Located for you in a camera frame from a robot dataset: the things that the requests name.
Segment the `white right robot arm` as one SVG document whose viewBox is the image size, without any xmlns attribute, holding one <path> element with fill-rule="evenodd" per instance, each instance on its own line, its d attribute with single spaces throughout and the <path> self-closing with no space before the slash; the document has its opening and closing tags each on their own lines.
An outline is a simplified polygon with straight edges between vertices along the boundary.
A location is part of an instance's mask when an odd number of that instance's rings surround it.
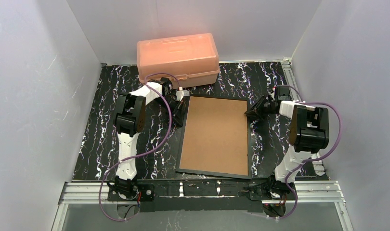
<svg viewBox="0 0 390 231">
<path fill-rule="evenodd" d="M 261 97 L 245 112 L 247 117 L 263 118 L 277 114 L 290 119 L 289 148 L 281 163 L 274 169 L 274 182 L 291 184 L 297 171 L 313 154 L 329 144 L 329 111 L 293 100 L 290 85 L 280 85 L 272 94 Z"/>
</svg>

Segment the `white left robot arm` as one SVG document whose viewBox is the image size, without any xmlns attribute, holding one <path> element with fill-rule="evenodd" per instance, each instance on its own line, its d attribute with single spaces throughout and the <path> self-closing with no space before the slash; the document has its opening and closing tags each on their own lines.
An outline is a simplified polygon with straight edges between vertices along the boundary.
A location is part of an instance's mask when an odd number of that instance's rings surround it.
<svg viewBox="0 0 390 231">
<path fill-rule="evenodd" d="M 152 79 L 135 91 L 119 94 L 113 120 L 118 138 L 116 179 L 133 180 L 137 175 L 135 159 L 153 153 L 162 146 L 173 123 L 177 126 L 183 125 L 183 104 L 186 96 L 189 96 L 189 91 L 180 86 L 175 90 L 170 79 L 166 77 L 160 80 Z M 167 109 L 167 133 L 158 146 L 146 153 L 137 154 L 138 137 L 145 126 L 146 106 L 155 100 L 161 100 Z"/>
</svg>

